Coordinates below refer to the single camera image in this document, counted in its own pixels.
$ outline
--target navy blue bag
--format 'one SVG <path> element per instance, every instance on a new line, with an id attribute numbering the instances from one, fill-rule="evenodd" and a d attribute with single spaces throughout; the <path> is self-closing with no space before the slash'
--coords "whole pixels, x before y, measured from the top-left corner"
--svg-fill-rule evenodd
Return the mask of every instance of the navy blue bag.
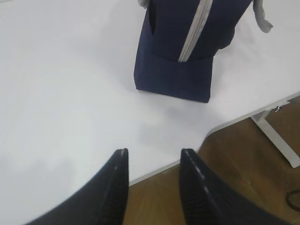
<path id="1" fill-rule="evenodd" d="M 228 46 L 252 0 L 150 0 L 135 62 L 138 90 L 207 103 L 213 56 Z M 269 32 L 262 0 L 254 2 Z"/>

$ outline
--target floor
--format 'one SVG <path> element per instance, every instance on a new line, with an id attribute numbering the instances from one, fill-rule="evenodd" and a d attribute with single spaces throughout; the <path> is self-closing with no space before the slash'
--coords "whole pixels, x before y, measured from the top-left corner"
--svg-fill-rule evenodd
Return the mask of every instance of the floor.
<path id="1" fill-rule="evenodd" d="M 300 103 L 272 112 L 267 120 L 300 155 Z M 234 190 L 300 225 L 300 212 L 285 203 L 287 192 L 300 189 L 300 167 L 292 169 L 251 119 L 210 135 L 199 155 Z M 175 167 L 131 186 L 124 225 L 185 225 L 178 172 Z M 300 206 L 300 196 L 293 201 Z"/>

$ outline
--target table leg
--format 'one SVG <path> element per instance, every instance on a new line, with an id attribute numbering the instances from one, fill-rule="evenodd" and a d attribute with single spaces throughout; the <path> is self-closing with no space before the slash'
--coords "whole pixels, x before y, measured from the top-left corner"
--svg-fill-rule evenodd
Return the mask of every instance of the table leg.
<path id="1" fill-rule="evenodd" d="M 273 144 L 284 155 L 284 157 L 290 162 L 292 168 L 300 166 L 300 157 L 265 119 L 269 113 L 270 111 L 264 111 L 255 116 L 252 116 L 251 118 L 265 133 L 265 135 L 273 142 Z"/>

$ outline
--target white table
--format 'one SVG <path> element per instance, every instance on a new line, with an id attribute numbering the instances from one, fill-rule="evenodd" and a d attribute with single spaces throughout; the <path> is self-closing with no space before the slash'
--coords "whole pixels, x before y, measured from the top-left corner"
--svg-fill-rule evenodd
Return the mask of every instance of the white table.
<path id="1" fill-rule="evenodd" d="M 202 104 L 135 90 L 135 0 L 0 3 L 0 224 L 64 201 L 116 149 L 129 149 L 134 184 L 177 164 L 181 148 L 299 95 L 300 2 L 264 6 L 273 31 L 248 9 Z"/>

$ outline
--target white zipper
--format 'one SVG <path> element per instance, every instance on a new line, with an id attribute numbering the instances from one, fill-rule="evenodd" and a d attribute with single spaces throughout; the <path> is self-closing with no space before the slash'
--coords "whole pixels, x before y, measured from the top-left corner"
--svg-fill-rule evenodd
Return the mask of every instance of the white zipper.
<path id="1" fill-rule="evenodd" d="M 191 55 L 206 24 L 213 0 L 200 0 L 193 22 L 187 34 L 187 39 L 181 50 L 179 62 L 186 62 Z"/>

